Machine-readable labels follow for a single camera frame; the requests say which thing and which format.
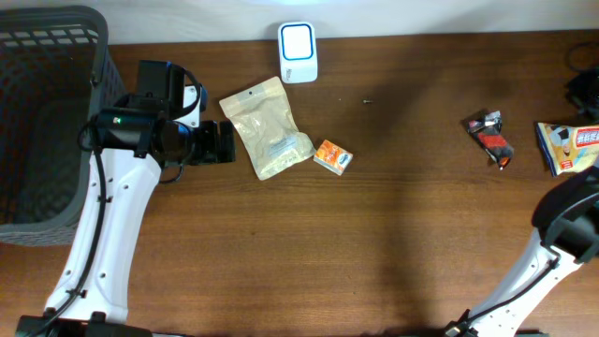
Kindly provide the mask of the beige kraft paper pouch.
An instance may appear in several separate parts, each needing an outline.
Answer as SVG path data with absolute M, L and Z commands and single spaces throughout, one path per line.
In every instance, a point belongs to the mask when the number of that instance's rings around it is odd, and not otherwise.
M 239 133 L 259 180 L 267 180 L 315 154 L 310 138 L 294 121 L 278 77 L 219 101 Z

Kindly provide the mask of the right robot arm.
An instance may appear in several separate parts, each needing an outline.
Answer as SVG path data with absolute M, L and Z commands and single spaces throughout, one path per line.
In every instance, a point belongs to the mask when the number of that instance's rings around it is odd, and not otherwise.
M 518 336 L 529 314 L 560 281 L 598 256 L 598 124 L 538 123 L 553 176 L 569 179 L 537 205 L 523 255 L 493 292 L 450 322 L 446 336 Z

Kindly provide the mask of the orange tissue pack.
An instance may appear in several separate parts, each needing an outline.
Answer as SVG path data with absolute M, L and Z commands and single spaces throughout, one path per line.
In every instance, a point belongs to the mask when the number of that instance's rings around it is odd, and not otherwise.
M 314 162 L 341 176 L 353 159 L 344 148 L 325 139 L 314 155 Z

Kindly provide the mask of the black and red snack packet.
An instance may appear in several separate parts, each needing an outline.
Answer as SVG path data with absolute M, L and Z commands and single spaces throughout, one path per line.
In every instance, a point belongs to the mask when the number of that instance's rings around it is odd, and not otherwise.
M 505 169 L 514 155 L 514 148 L 501 134 L 503 118 L 499 110 L 481 111 L 466 122 L 466 130 L 494 161 L 499 170 Z

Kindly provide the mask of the yellow wet wipes pack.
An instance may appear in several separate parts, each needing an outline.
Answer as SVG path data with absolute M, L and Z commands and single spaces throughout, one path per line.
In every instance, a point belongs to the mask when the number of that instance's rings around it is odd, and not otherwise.
M 580 173 L 598 158 L 598 125 L 574 127 L 537 123 L 535 131 L 553 177 Z

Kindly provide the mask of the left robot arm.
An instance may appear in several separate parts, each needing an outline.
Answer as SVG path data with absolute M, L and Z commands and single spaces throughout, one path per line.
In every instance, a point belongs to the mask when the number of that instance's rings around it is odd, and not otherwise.
M 61 278 L 42 315 L 18 336 L 150 336 L 129 326 L 127 291 L 140 225 L 165 169 L 231 163 L 233 125 L 204 121 L 207 92 L 171 62 L 139 63 L 137 90 L 93 115 L 78 143 L 90 153 L 86 197 Z

